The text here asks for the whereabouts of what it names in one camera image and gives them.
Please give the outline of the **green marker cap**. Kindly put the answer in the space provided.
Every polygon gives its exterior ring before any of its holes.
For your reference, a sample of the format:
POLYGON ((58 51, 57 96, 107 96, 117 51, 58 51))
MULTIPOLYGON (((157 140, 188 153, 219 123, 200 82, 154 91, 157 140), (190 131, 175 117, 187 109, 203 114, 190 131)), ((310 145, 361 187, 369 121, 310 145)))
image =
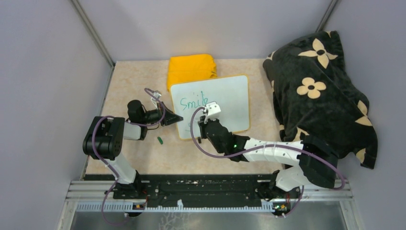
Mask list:
POLYGON ((163 145, 163 140, 162 140, 162 138, 161 138, 161 137, 157 137, 157 139, 158 139, 159 143, 160 143, 161 145, 163 145))

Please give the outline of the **yellow-framed whiteboard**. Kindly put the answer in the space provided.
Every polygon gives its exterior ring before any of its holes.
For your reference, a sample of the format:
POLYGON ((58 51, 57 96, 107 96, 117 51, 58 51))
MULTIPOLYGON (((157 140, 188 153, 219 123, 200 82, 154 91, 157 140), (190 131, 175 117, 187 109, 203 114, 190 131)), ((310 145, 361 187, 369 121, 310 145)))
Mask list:
POLYGON ((191 116, 197 108, 211 102, 220 106, 220 123, 229 131, 241 132, 250 128, 249 81, 246 75, 174 84, 169 92, 175 114, 183 117, 183 121, 176 123, 182 140, 191 139, 191 126, 194 136, 200 136, 197 122, 203 114, 198 112, 193 122, 191 116))

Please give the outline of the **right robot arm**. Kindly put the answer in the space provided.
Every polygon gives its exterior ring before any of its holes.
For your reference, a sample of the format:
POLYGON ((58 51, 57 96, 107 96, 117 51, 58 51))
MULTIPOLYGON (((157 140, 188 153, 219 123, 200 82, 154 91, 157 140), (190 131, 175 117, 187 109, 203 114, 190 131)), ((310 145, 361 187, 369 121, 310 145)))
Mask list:
POLYGON ((218 119, 206 119, 205 116, 200 117, 198 126, 201 138, 209 140, 218 158, 288 165, 288 169, 272 174, 270 193, 274 197, 283 197, 292 189, 308 184, 328 189, 335 187, 338 155, 314 136, 292 142, 263 141, 233 134, 218 119))

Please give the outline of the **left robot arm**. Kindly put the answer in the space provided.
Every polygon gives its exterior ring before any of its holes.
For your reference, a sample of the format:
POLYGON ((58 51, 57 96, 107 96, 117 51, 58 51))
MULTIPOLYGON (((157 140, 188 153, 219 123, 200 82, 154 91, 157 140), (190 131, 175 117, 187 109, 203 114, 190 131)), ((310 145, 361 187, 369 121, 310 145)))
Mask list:
POLYGON ((115 199, 141 198, 146 194, 139 172, 123 154, 123 140, 144 140, 149 127, 165 127, 183 121, 182 116, 162 102, 157 102, 156 108, 148 111, 139 100, 132 100, 127 105, 127 114, 128 119, 94 117, 82 143, 84 154, 102 161, 115 177, 112 189, 115 199))

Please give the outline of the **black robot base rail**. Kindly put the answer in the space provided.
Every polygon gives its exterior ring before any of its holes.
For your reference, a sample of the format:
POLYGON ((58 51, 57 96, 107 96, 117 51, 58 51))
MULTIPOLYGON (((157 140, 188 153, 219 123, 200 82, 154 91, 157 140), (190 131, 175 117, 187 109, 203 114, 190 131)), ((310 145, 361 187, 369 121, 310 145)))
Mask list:
POLYGON ((283 191, 274 174, 260 175, 139 175, 131 184, 117 183, 114 199, 140 199, 136 209, 191 208, 225 210, 263 208, 277 215, 288 213, 296 187, 283 191))

